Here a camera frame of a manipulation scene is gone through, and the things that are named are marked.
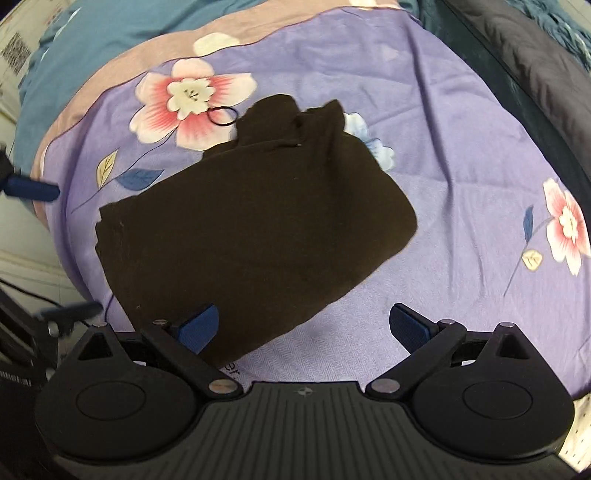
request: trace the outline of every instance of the black cloth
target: black cloth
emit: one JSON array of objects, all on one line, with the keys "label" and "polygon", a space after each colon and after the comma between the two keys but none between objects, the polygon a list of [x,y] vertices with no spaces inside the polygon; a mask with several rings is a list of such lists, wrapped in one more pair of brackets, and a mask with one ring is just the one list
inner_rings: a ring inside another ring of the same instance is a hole
[{"label": "black cloth", "polygon": [[309,320],[399,252],[416,230],[404,193],[340,104],[257,102],[237,139],[146,192],[100,209],[96,251],[137,329],[213,303],[222,367]]}]

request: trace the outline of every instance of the brown fabric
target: brown fabric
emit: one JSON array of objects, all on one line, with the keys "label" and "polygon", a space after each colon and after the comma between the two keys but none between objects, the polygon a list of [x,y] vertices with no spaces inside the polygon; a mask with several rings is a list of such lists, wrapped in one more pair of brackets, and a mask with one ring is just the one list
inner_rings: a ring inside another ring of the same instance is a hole
[{"label": "brown fabric", "polygon": [[312,318],[408,243],[416,217],[340,104],[257,102],[237,139],[100,209],[96,251],[137,329],[213,303],[217,367]]}]

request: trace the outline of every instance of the black elastic band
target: black elastic band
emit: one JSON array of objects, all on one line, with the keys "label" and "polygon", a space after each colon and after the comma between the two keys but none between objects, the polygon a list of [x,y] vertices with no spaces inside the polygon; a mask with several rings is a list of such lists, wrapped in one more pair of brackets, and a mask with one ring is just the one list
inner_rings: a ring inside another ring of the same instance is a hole
[{"label": "black elastic band", "polygon": [[[218,124],[217,122],[214,122],[212,120],[212,117],[209,115],[209,112],[214,112],[216,110],[231,110],[234,113],[234,120],[232,120],[230,123],[227,123],[227,124]],[[211,123],[213,123],[214,125],[217,125],[219,127],[229,127],[230,125],[235,124],[238,120],[238,116],[239,116],[238,110],[236,110],[235,108],[233,108],[231,106],[215,106],[215,107],[207,109],[207,118],[209,118],[209,121]]]}]

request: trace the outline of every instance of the blue handle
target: blue handle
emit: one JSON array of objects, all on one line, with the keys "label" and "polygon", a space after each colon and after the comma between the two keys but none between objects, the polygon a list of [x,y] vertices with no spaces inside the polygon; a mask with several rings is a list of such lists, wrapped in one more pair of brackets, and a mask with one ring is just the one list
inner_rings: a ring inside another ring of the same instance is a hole
[{"label": "blue handle", "polygon": [[20,175],[10,175],[1,187],[9,197],[38,202],[53,202],[60,195],[60,188],[57,185],[31,180]]}]

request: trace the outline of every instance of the logo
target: logo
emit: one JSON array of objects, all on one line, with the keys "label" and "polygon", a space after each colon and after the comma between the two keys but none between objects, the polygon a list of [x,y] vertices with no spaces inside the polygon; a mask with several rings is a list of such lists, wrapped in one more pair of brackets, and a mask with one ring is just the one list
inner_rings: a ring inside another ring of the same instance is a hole
[{"label": "logo", "polygon": [[310,387],[303,387],[299,390],[296,390],[295,393],[301,395],[302,397],[308,397],[314,393],[314,390],[312,390]]}]

